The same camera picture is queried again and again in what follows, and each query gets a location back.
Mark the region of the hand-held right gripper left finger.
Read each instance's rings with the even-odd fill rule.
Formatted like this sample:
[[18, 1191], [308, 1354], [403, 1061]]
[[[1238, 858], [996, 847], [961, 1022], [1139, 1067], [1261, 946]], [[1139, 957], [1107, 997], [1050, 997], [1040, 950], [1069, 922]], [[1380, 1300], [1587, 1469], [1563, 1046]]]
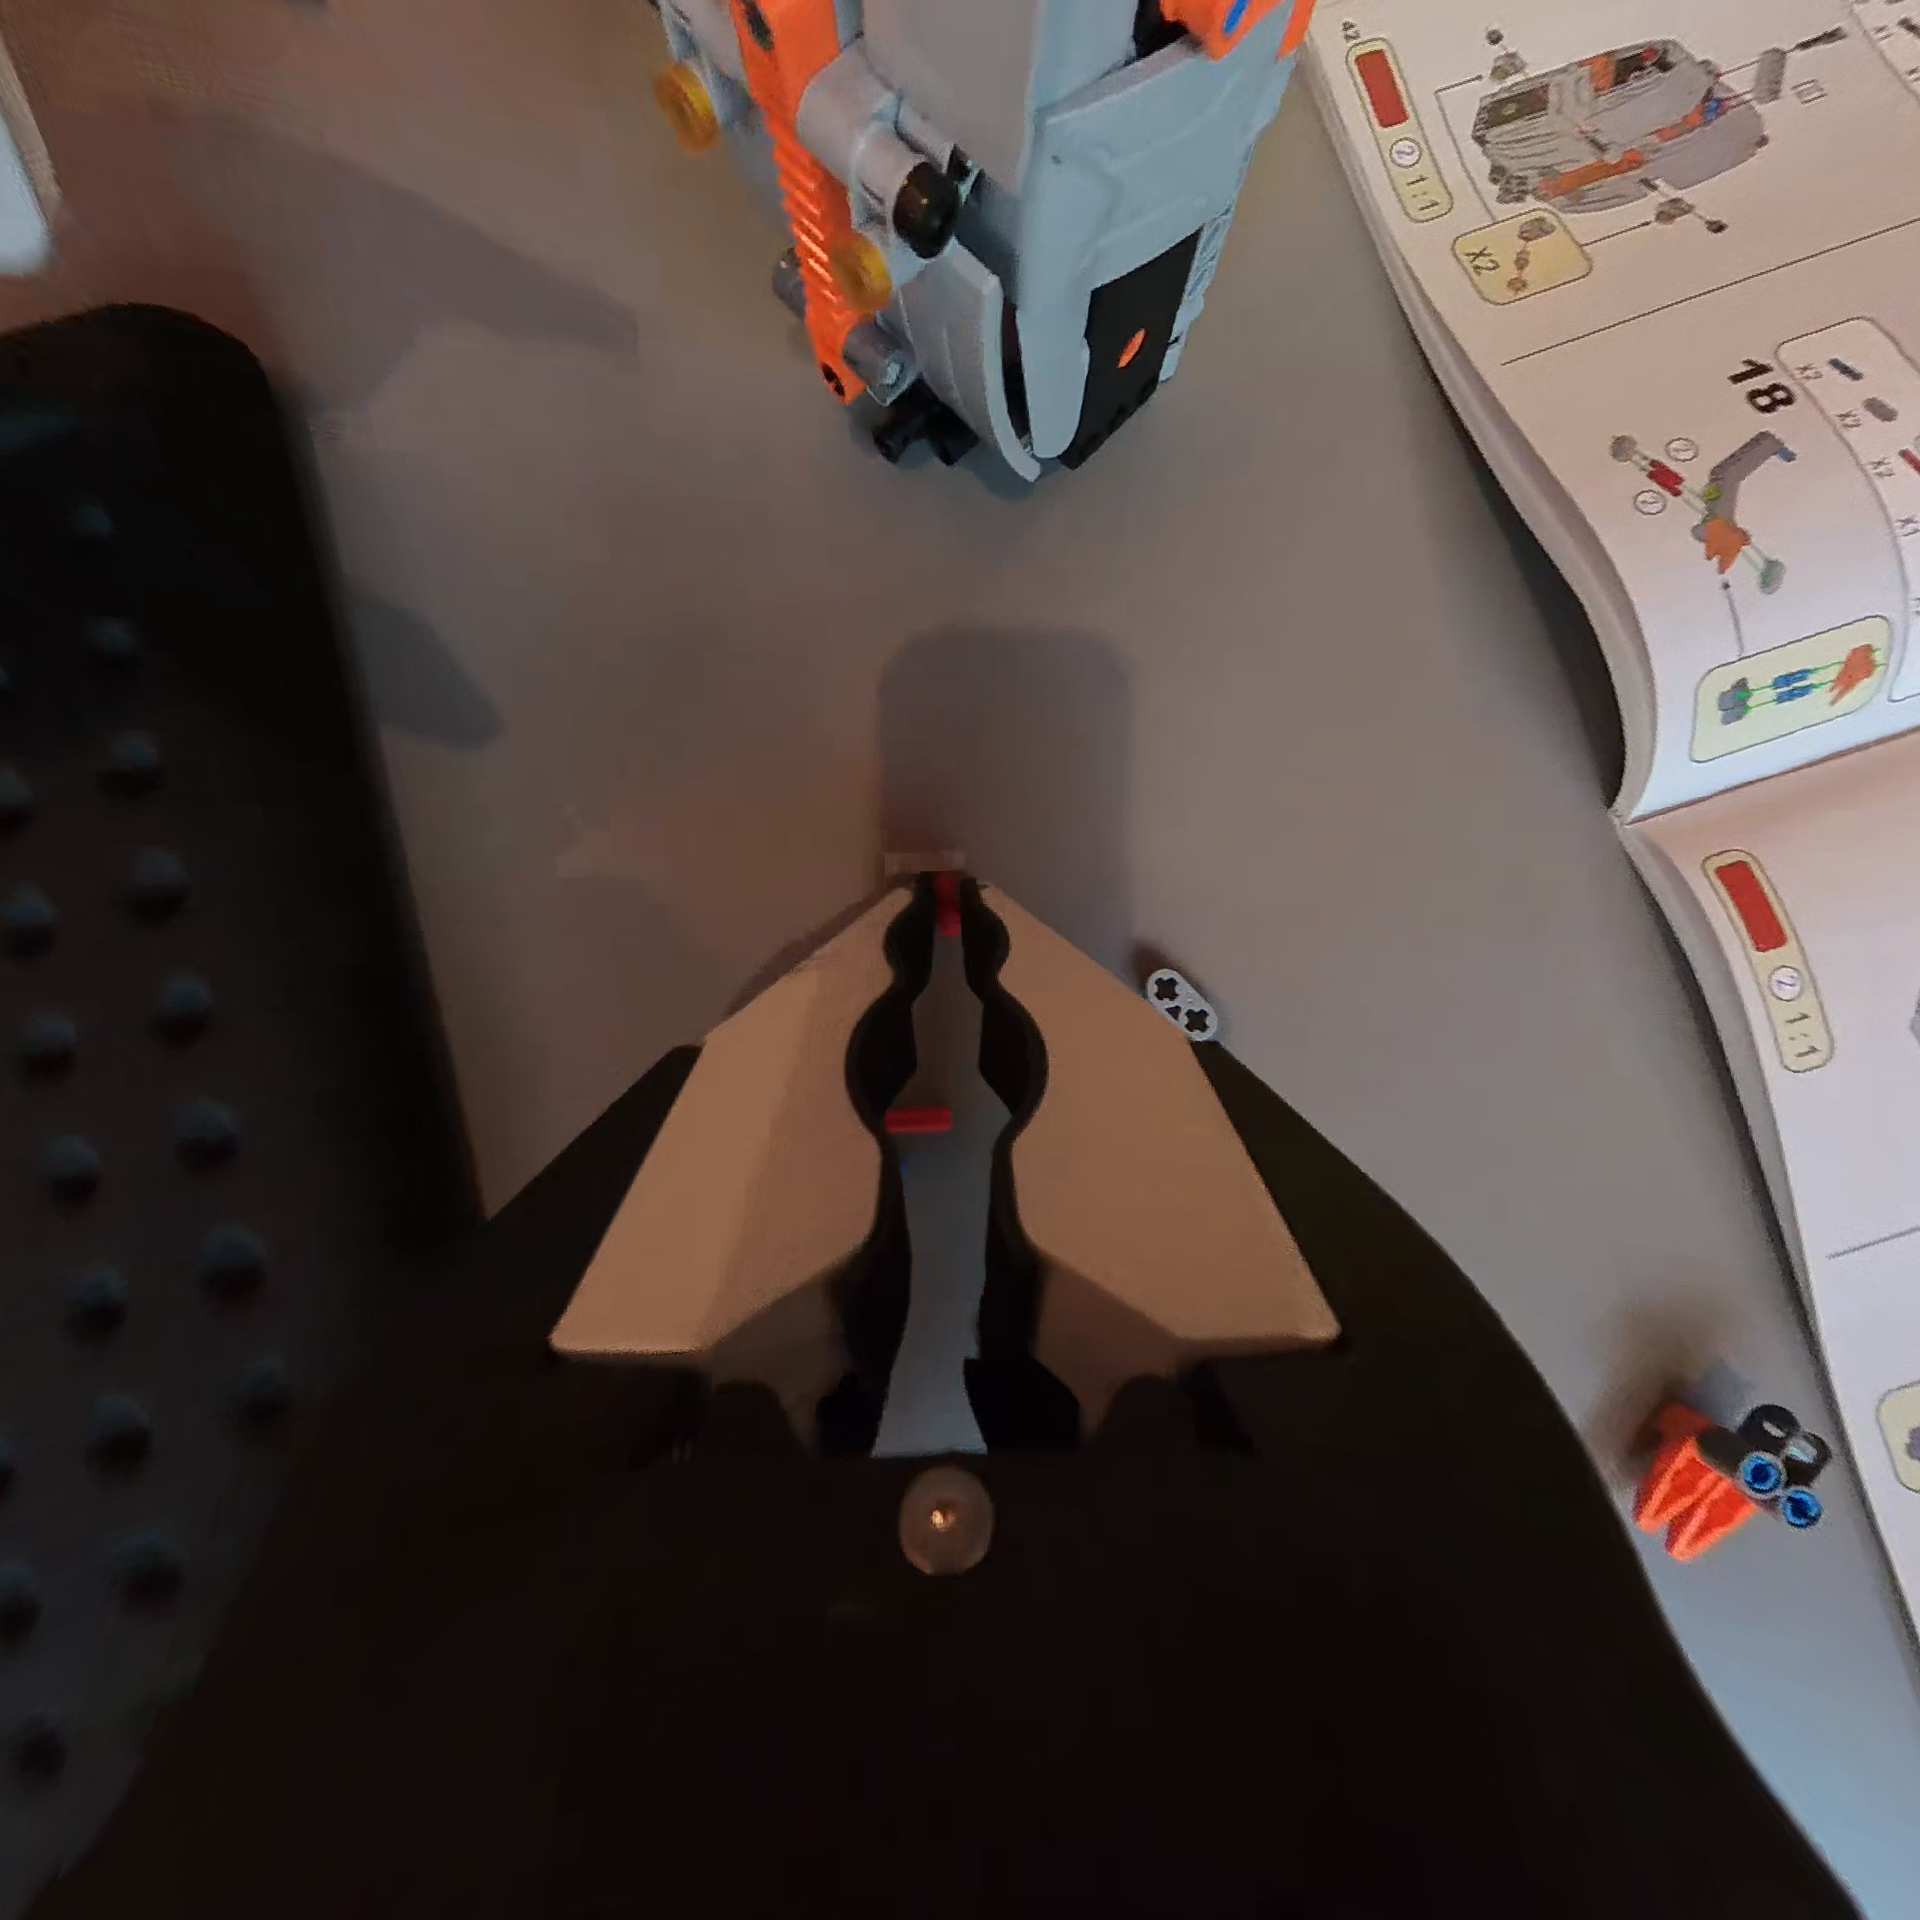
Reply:
[[551, 1346], [757, 1383], [802, 1441], [880, 1441], [910, 1300], [902, 1144], [929, 885], [880, 891], [706, 1033]]

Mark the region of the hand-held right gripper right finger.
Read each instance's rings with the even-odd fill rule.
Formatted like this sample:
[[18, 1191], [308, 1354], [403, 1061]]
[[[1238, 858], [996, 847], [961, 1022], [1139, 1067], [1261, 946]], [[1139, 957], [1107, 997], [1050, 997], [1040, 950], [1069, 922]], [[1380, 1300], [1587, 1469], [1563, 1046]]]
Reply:
[[967, 1354], [977, 1441], [1081, 1441], [1139, 1375], [1340, 1337], [1201, 1046], [1040, 924], [961, 880], [977, 1082], [1006, 1110]]

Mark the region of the grey orange toy robot model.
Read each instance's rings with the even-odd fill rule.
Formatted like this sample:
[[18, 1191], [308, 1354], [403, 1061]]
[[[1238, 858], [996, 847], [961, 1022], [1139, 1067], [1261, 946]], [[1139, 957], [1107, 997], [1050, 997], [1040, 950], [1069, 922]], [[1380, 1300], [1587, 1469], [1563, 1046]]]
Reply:
[[888, 463], [1081, 472], [1175, 376], [1317, 0], [656, 0], [688, 156]]

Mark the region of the grey desk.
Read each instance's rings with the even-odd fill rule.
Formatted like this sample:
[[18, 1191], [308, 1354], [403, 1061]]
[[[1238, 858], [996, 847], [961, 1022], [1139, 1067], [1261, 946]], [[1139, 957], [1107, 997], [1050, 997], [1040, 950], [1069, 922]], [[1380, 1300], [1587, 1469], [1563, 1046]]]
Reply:
[[[1596, 801], [1591, 623], [1306, 82], [1222, 343], [1014, 490], [801, 399], [651, 4], [9, 37], [65, 195], [9, 328], [159, 305], [286, 410], [468, 1168], [36, 1910], [1915, 1910], [1915, 1633]], [[706, 1033], [910, 880], [880, 1441], [555, 1354]], [[977, 1441], [961, 880], [1215, 997], [1329, 1346]], [[1832, 1437], [1818, 1527], [1628, 1523], [1679, 1375]]]

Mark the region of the black perforated panel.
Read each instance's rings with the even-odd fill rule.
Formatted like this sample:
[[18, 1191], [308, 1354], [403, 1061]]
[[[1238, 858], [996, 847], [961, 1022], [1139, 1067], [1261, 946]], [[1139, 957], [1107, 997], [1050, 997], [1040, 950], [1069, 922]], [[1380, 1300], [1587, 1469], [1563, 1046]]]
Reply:
[[286, 410], [159, 305], [9, 328], [9, 1910], [119, 1813], [468, 1168]]

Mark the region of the white instruction booklet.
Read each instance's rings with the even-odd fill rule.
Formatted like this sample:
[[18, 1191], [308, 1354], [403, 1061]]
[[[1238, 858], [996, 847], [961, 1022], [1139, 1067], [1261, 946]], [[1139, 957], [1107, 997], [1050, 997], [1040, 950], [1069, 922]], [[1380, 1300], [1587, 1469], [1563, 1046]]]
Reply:
[[1713, 1005], [1920, 1617], [1920, 4], [1372, 0], [1300, 72], [1575, 593], [1610, 825]]

